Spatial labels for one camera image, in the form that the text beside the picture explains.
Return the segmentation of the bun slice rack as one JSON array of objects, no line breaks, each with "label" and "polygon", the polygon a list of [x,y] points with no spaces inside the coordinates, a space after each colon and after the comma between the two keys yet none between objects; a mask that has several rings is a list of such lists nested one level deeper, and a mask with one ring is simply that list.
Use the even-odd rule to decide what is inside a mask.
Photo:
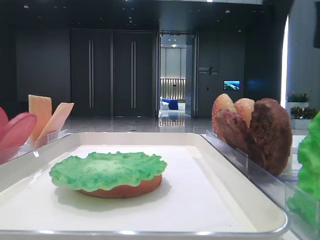
[{"label": "bun slice rack", "polygon": [[216,114],[221,110],[221,109],[228,109],[231,112],[237,112],[235,105],[232,101],[232,99],[229,97],[228,94],[226,93],[222,93],[220,94],[214,101],[213,106],[212,106],[212,110],[211,110],[211,123],[212,123],[212,128],[214,130],[215,133],[218,132],[218,127],[217,127],[217,123],[215,120],[215,116]]},{"label": "bun slice rack", "polygon": [[250,127],[252,112],[254,111],[255,101],[250,98],[241,98],[234,103],[237,113],[246,122],[247,127]]}]

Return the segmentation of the red tomato slice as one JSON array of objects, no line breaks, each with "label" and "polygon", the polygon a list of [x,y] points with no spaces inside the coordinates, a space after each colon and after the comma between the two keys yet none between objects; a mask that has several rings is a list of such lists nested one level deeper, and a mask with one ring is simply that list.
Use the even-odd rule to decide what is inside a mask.
[{"label": "red tomato slice", "polygon": [[8,128],[7,125],[9,123],[8,116],[4,109],[0,107],[0,141],[3,140],[3,138],[6,136],[8,133]]},{"label": "red tomato slice", "polygon": [[0,129],[0,149],[6,150],[23,145],[37,123],[37,116],[29,112],[23,112],[11,119]]}]

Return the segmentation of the brown meat patty front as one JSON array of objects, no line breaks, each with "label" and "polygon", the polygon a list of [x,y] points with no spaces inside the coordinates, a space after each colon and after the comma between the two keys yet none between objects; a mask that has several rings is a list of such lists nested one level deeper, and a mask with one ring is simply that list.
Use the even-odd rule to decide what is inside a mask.
[{"label": "brown meat patty front", "polygon": [[254,103],[248,129],[249,158],[272,175],[286,168],[293,141],[288,112],[275,100]]}]

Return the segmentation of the clear acrylic rack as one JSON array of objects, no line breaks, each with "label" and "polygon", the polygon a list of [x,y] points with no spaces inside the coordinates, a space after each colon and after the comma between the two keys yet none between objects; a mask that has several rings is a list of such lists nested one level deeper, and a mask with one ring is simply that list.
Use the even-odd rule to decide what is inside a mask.
[{"label": "clear acrylic rack", "polygon": [[59,140],[63,137],[68,136],[70,133],[67,129],[60,132],[53,132],[48,134],[47,136],[41,138],[40,140],[36,140],[35,142],[29,142],[21,146],[14,146],[8,149],[4,149],[0,151],[0,164],[3,165],[7,162],[12,161],[13,159],[20,157],[24,154],[34,152],[37,149],[46,146],[50,143],[53,143],[56,140]]},{"label": "clear acrylic rack", "polygon": [[298,187],[298,145],[304,135],[294,135],[291,155],[285,171],[273,176],[240,150],[233,149],[220,140],[213,132],[202,135],[235,167],[251,180],[264,194],[284,209],[290,219],[290,230],[300,240],[318,240],[320,238],[320,202]]}]

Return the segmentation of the right bun slice far rack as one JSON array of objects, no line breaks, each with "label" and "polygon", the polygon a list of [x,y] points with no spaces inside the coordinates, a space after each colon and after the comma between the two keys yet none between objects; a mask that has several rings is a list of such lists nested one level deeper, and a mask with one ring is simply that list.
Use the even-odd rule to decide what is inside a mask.
[{"label": "right bun slice far rack", "polygon": [[252,112],[254,111],[255,101],[250,98],[241,98],[234,103],[237,113],[246,122],[247,127],[250,127]]}]

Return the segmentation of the green lettuce leaf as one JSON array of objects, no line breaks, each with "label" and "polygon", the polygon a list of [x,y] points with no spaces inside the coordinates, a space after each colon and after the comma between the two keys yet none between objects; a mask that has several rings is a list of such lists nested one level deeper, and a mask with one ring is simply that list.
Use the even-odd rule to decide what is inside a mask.
[{"label": "green lettuce leaf", "polygon": [[167,162],[156,154],[144,152],[91,152],[85,158],[69,156],[56,163],[49,175],[57,187],[93,192],[127,185],[137,187],[142,181],[160,176]]},{"label": "green lettuce leaf", "polygon": [[288,208],[308,224],[320,229],[320,115],[308,127],[308,135],[299,143],[297,160],[298,190],[287,201]]}]

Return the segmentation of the left red tomato slice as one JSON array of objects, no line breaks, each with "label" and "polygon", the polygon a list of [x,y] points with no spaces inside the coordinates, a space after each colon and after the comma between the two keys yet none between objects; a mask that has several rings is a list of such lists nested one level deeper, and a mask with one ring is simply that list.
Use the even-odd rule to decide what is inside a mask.
[{"label": "left red tomato slice", "polygon": [[8,128],[7,125],[9,123],[8,116],[4,109],[0,107],[0,141],[3,140],[3,138],[6,136],[8,133]]}]

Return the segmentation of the clear acrylic rack right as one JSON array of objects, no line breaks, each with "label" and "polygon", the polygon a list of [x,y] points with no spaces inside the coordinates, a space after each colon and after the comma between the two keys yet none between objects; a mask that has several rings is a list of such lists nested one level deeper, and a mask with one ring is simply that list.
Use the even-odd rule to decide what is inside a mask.
[{"label": "clear acrylic rack right", "polygon": [[291,155],[285,171],[273,176],[240,150],[233,149],[220,140],[213,132],[202,135],[235,167],[251,180],[264,194],[284,209],[290,219],[290,230],[300,240],[318,240],[320,238],[320,202],[298,187],[298,145],[304,135],[294,135]]}]

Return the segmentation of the left orange cheese slice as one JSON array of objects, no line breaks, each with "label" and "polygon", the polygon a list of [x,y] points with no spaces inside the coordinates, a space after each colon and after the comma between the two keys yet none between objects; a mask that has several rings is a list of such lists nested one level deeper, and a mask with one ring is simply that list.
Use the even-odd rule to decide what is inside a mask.
[{"label": "left orange cheese slice", "polygon": [[52,99],[46,96],[28,95],[28,112],[36,115],[36,124],[29,137],[36,141],[52,116]]}]

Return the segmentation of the round bread slice on tray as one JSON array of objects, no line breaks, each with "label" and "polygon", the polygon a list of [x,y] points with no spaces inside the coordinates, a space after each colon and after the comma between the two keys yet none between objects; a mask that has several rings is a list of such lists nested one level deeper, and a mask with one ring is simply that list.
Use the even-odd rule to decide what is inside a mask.
[{"label": "round bread slice on tray", "polygon": [[142,180],[138,186],[119,185],[111,190],[98,189],[92,192],[77,190],[79,193],[97,198],[127,199],[148,194],[158,188],[162,183],[162,175],[151,180]]}]

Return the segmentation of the white planter with flowers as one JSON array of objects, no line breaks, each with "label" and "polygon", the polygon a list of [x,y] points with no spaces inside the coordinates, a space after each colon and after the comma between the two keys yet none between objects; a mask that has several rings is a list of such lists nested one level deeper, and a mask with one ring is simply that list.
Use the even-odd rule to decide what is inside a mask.
[{"label": "white planter with flowers", "polygon": [[293,129],[307,129],[312,119],[317,115],[317,110],[309,106],[310,97],[306,92],[289,92],[286,98],[286,110],[291,119]]}]

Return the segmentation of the brown meat patty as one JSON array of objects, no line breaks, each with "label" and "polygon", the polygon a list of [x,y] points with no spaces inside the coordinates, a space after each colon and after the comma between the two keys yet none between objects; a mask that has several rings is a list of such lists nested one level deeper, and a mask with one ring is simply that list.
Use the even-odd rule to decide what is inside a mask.
[{"label": "brown meat patty", "polygon": [[234,149],[240,149],[249,153],[248,126],[242,117],[227,108],[222,108],[216,115],[215,120],[222,137],[226,143]]},{"label": "brown meat patty", "polygon": [[248,129],[249,158],[272,175],[286,168],[293,141],[288,112],[275,100],[254,103]]}]

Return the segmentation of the right red tomato slice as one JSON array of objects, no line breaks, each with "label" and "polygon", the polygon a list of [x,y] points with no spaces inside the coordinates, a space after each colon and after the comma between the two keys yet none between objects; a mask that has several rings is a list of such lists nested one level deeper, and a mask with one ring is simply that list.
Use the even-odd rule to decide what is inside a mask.
[{"label": "right red tomato slice", "polygon": [[11,119],[0,129],[0,149],[6,150],[23,145],[37,123],[37,116],[29,112],[23,112]]}]

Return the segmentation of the small wall display screen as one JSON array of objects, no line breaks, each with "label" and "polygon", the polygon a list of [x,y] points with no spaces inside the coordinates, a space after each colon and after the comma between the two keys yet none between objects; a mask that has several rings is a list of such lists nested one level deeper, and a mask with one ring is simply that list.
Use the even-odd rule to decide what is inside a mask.
[{"label": "small wall display screen", "polygon": [[223,82],[223,89],[225,91],[239,91],[240,81],[239,80],[225,80]]}]

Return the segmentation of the clear acrylic rack left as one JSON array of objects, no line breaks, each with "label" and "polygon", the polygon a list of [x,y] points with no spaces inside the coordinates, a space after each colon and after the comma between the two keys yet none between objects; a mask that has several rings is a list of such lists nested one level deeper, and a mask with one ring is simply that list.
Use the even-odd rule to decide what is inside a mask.
[{"label": "clear acrylic rack left", "polygon": [[46,146],[50,143],[53,143],[56,140],[59,140],[63,137],[68,136],[70,133],[67,129],[60,132],[53,132],[48,134],[47,136],[41,138],[40,140],[36,140],[35,142],[29,142],[21,146],[14,146],[8,149],[4,149],[0,151],[0,164],[3,165],[7,162],[12,161],[13,159],[20,157],[24,154],[34,152],[37,149]]}]

